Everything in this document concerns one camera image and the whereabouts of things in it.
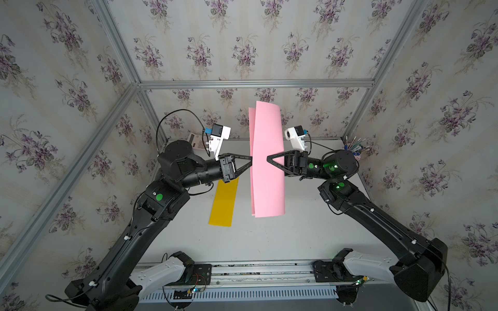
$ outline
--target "floral wallpaper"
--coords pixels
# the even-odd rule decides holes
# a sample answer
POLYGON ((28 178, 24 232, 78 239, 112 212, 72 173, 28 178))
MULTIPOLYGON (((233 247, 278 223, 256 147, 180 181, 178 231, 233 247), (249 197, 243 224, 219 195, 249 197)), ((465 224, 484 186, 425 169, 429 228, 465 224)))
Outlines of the floral wallpaper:
MULTIPOLYGON (((128 87, 92 8, 0 1, 1 256, 128 87)), ((73 208, 68 202, 50 230, 82 223, 73 208)))
MULTIPOLYGON (((155 173, 157 153, 150 137, 145 114, 132 102, 54 216, 0 310, 53 310, 54 304, 43 296, 64 296, 71 280, 87 276, 103 259, 127 226, 134 200, 155 173)), ((43 138, 33 139, 31 145, 43 138)), ((0 236, 2 241, 11 238, 8 224, 0 236)))
POLYGON ((430 1, 354 133, 375 203, 449 247, 439 310, 448 295, 455 311, 498 302, 497 23, 495 1, 430 1))
MULTIPOLYGON (((282 129, 302 125, 313 137, 341 137, 364 93, 364 88, 183 89, 153 90, 149 97, 159 117, 189 108, 208 128, 231 127, 232 138, 249 137, 248 108, 256 101, 280 106, 282 129)), ((174 138, 201 130, 195 117, 182 111, 167 117, 163 128, 174 138)))
MULTIPOLYGON (((123 0, 109 6, 142 80, 344 79, 374 76, 411 2, 123 0)), ((420 42, 448 17, 449 2, 427 9, 420 42)))

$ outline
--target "yellow sheet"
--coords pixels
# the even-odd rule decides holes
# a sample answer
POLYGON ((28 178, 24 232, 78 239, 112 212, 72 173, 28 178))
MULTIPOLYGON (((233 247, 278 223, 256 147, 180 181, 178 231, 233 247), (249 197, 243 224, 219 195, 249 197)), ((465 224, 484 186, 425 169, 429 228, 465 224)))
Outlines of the yellow sheet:
POLYGON ((221 180, 218 181, 215 201, 213 202, 213 208, 211 209, 211 217, 209 218, 210 225, 223 227, 232 226, 238 184, 238 178, 227 184, 221 180))

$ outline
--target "white table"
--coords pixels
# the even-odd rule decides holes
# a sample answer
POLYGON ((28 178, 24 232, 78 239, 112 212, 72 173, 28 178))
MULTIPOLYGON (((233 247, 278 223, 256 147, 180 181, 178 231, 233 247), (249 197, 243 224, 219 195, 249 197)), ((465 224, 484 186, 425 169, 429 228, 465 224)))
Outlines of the white table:
MULTIPOLYGON (((344 147, 340 140, 319 140, 333 149, 344 147)), ((291 150, 285 141, 285 150, 291 150)), ((328 150, 313 145, 311 157, 321 158, 328 150)), ((249 155, 249 141, 224 141, 221 153, 249 155)), ((205 152, 196 154, 206 158, 205 152)), ((350 178, 361 191, 358 175, 350 178)), ((317 187, 320 179, 285 178, 285 215, 255 218, 251 215, 249 170, 239 177, 231 227, 208 224, 216 193, 191 197, 152 242, 141 263, 160 262, 165 252, 183 251, 196 262, 263 261, 333 258, 344 247, 362 253, 394 256, 373 234, 347 215, 334 215, 323 202, 317 187)), ((192 193, 207 186, 197 186, 192 193)))

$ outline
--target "pink paper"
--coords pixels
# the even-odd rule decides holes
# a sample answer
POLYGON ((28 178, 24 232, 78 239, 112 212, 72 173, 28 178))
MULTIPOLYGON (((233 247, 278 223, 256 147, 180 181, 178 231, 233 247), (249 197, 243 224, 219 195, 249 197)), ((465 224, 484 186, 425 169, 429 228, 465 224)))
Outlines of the pink paper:
MULTIPOLYGON (((283 149, 280 107, 256 102, 252 146, 252 185, 256 217, 285 214, 284 172, 267 162, 266 158, 283 149)), ((284 158, 276 159, 283 164, 284 158)))
MULTIPOLYGON (((249 108, 249 148, 252 156, 252 144, 254 143, 254 122, 256 119, 256 108, 249 108)), ((254 188, 252 187, 252 166, 249 168, 250 173, 250 204, 252 215, 254 216, 254 188)))

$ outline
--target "vent grille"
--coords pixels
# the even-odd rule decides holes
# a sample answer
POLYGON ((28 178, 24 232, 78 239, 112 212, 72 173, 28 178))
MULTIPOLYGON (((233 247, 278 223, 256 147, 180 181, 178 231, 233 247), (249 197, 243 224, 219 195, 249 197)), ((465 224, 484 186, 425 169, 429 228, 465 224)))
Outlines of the vent grille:
MULTIPOLYGON (((333 299, 338 298, 333 285, 318 286, 281 286, 250 288, 207 288, 194 293, 192 299, 174 299, 174 290, 164 289, 170 302, 223 302, 223 301, 262 301, 292 299, 333 299)), ((140 303, 166 302, 162 290, 144 297, 140 303)))

